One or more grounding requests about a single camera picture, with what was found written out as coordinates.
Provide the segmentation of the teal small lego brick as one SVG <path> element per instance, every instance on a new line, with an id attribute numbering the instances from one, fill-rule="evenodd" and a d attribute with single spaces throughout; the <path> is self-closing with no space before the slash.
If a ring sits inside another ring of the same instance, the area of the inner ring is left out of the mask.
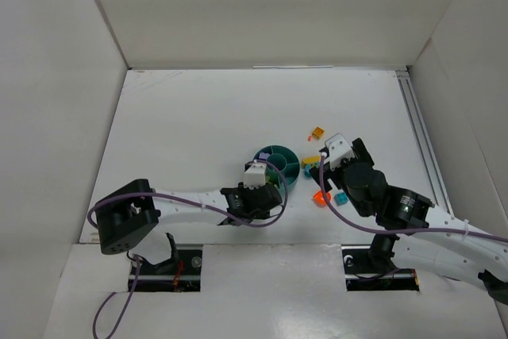
<path id="1" fill-rule="evenodd" d="M 344 192 L 338 192 L 333 197 L 338 206 L 343 206 L 348 203 L 348 196 Z"/>

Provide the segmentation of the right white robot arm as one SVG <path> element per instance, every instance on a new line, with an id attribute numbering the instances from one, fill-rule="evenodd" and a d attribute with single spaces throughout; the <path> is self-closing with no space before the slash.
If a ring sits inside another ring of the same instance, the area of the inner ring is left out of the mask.
<path id="1" fill-rule="evenodd" d="M 496 302 L 507 303 L 507 240 L 474 227 L 419 193 L 391 186 L 360 138 L 340 133 L 320 151 L 310 171 L 321 190 L 343 191 L 374 229 L 356 224 L 335 207 L 331 211 L 354 229 L 373 234 L 368 255 L 385 272 L 411 268 L 469 283 Z"/>

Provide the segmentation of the yellow lego piece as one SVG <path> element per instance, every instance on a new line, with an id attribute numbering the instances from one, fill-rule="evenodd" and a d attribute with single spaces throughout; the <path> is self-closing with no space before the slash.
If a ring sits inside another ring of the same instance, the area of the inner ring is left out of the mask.
<path id="1" fill-rule="evenodd" d="M 321 156 L 307 156 L 301 159 L 301 167 L 305 168 L 306 166 L 315 167 L 319 165 L 319 162 L 321 161 Z"/>

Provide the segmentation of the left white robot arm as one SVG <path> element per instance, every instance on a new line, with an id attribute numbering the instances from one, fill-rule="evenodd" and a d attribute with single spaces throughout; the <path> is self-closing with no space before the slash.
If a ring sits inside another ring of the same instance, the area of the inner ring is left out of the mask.
<path id="1" fill-rule="evenodd" d="M 176 224 L 263 228 L 275 224 L 287 206 L 287 197 L 267 183 L 203 193 L 158 191 L 147 179 L 135 179 L 99 200 L 87 218 L 98 231 L 104 255 L 135 252 L 157 229 Z"/>

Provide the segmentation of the orange round lego piece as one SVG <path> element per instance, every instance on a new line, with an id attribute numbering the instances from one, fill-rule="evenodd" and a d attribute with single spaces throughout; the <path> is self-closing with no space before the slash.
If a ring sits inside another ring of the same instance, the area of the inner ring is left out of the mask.
<path id="1" fill-rule="evenodd" d="M 327 206 L 327 202 L 331 200 L 331 194 L 329 192 L 323 193 L 322 191 L 318 191 L 313 196 L 313 202 L 319 207 Z"/>

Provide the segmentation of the teal round divided container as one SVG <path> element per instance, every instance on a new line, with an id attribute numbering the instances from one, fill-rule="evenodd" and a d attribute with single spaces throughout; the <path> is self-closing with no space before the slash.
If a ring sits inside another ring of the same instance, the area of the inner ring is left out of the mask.
<path id="1" fill-rule="evenodd" d="M 260 159 L 261 152 L 269 153 L 269 157 Z M 267 182 L 273 184 L 281 195 L 285 191 L 291 191 L 298 181 L 300 172 L 299 159 L 294 152 L 282 145 L 269 145 L 259 150 L 253 157 L 254 160 L 265 160 L 274 165 L 283 175 L 286 183 L 283 183 L 279 173 L 271 166 L 267 166 L 266 177 Z"/>

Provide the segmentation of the amber transparent lego brick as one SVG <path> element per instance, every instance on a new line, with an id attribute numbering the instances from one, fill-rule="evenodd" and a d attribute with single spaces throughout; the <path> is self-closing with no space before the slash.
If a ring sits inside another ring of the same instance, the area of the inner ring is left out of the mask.
<path id="1" fill-rule="evenodd" d="M 316 127 L 311 133 L 312 137 L 315 139 L 321 139 L 324 136 L 325 130 L 321 127 Z"/>

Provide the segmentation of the aluminium rail right edge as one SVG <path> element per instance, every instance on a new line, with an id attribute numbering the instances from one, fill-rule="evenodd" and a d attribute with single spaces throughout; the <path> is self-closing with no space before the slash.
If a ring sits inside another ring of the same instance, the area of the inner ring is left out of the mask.
<path id="1" fill-rule="evenodd" d="M 410 123 L 412 125 L 417 146 L 421 154 L 421 159 L 425 167 L 425 173 L 432 189 L 433 200 L 436 204 L 444 208 L 445 211 L 452 217 L 454 217 L 455 214 L 453 212 L 452 204 L 450 203 L 448 192 L 437 163 L 437 158 L 433 151 L 433 146 L 425 126 L 424 118 L 418 105 L 410 73 L 407 70 L 398 70 L 395 74 L 402 97 L 406 104 Z"/>

